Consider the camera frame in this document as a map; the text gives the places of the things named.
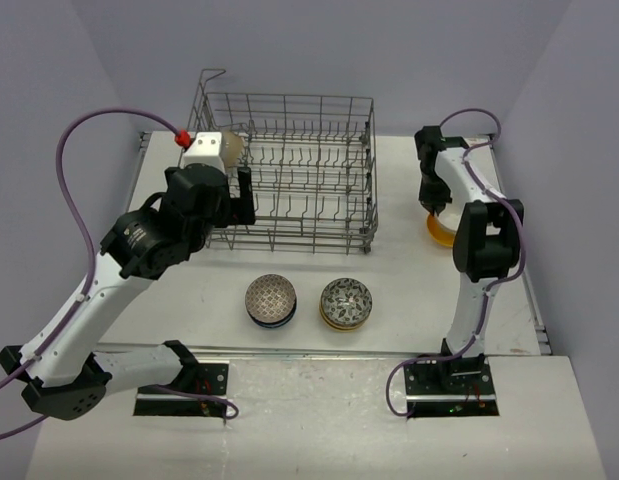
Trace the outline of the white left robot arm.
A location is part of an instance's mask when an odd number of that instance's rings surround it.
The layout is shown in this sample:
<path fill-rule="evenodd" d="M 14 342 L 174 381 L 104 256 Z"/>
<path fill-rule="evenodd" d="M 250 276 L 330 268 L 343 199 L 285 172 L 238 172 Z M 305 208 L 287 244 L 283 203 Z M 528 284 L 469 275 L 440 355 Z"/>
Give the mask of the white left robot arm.
<path fill-rule="evenodd" d="M 190 391 L 201 365 L 177 340 L 123 353 L 96 349 L 123 311 L 167 269 L 203 249 L 213 230 L 255 222 L 248 167 L 237 170 L 238 196 L 227 175 L 208 165 L 169 167 L 165 178 L 165 191 L 118 218 L 90 254 L 83 285 L 47 326 L 0 351 L 0 365 L 23 382 L 24 402 L 43 418 L 74 420 L 107 396 L 144 387 L 215 401 Z"/>

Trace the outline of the yellow teal flower bowl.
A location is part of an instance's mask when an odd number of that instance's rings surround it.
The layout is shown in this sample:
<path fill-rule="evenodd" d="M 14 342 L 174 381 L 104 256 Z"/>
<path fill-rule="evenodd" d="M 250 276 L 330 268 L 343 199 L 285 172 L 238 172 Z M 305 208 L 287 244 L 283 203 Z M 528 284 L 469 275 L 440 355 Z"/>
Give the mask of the yellow teal flower bowl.
<path fill-rule="evenodd" d="M 326 320 L 324 320 L 324 323 L 331 329 L 335 331 L 339 331 L 339 332 L 353 332 L 353 331 L 359 330 L 361 327 L 365 325 L 365 322 L 363 322 L 363 323 L 355 324 L 353 326 L 352 325 L 343 326 L 343 325 L 327 322 Z"/>

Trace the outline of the pink patterned bowl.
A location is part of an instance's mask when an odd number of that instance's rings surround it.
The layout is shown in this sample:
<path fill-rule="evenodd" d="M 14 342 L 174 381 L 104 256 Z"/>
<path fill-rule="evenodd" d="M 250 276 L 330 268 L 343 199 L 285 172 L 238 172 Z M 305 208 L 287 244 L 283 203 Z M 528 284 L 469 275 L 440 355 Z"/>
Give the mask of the pink patterned bowl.
<path fill-rule="evenodd" d="M 366 322 L 373 309 L 373 297 L 365 284 L 353 278 L 338 278 L 323 289 L 319 311 L 324 320 L 343 326 Z"/>

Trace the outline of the brown lattice pattern bowl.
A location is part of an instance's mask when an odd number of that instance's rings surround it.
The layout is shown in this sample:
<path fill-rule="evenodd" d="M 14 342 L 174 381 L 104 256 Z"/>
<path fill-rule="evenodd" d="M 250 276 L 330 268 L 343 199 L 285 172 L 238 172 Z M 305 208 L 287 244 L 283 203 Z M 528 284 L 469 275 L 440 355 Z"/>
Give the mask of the brown lattice pattern bowl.
<path fill-rule="evenodd" d="M 295 311 L 297 295 L 292 283 L 278 274 L 256 278 L 245 293 L 248 315 L 264 321 L 277 321 Z"/>

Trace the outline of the beige bowl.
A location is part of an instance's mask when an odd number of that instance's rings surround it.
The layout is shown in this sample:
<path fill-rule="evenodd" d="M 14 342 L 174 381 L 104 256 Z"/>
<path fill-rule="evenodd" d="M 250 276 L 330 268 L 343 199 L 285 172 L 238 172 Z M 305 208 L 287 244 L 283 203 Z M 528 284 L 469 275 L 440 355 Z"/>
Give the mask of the beige bowl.
<path fill-rule="evenodd" d="M 231 132 L 224 131 L 222 133 L 223 139 L 223 150 L 222 150 L 222 159 L 226 168 L 234 168 L 238 165 L 239 159 L 241 157 L 244 143 L 243 139 Z"/>
<path fill-rule="evenodd" d="M 443 211 L 434 216 L 436 224 L 445 231 L 456 232 L 461 220 L 463 208 L 458 204 L 447 204 Z"/>

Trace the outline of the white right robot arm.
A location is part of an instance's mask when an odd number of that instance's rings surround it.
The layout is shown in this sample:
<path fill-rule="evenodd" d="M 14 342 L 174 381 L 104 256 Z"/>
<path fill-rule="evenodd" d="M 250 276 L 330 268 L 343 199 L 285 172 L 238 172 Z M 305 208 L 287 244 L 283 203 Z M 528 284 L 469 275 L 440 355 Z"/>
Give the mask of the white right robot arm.
<path fill-rule="evenodd" d="M 504 197 L 473 169 L 469 154 L 474 148 L 464 138 L 446 137 L 439 126 L 424 126 L 414 140 L 421 205 L 432 218 L 448 206 L 462 209 L 452 244 L 460 292 L 441 352 L 406 368 L 405 379 L 417 395 L 462 395 L 487 374 L 484 333 L 495 294 L 524 269 L 524 206 Z"/>

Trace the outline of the blue white floral bowl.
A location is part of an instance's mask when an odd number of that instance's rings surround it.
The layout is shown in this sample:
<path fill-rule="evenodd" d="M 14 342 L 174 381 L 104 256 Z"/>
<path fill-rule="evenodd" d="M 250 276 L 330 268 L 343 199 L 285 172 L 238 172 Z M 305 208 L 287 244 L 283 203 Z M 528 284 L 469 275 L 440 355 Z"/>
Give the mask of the blue white floral bowl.
<path fill-rule="evenodd" d="M 284 318 L 282 318 L 281 320 L 277 320 L 277 321 L 264 321 L 261 319 L 256 318 L 253 315 L 249 314 L 249 318 L 259 327 L 265 328 L 265 329 L 277 329 L 280 328 L 286 324 L 288 324 L 292 318 L 294 317 L 294 313 L 290 313 L 289 315 L 285 316 Z"/>

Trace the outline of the beige front bowl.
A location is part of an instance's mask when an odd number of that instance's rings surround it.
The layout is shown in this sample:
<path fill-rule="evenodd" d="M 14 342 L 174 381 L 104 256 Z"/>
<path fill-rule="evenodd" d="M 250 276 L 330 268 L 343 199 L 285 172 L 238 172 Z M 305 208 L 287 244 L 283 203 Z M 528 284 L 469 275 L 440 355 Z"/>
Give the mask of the beige front bowl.
<path fill-rule="evenodd" d="M 461 220 L 463 208 L 458 204 L 447 204 L 443 211 L 434 216 L 436 224 L 445 231 L 456 232 Z"/>

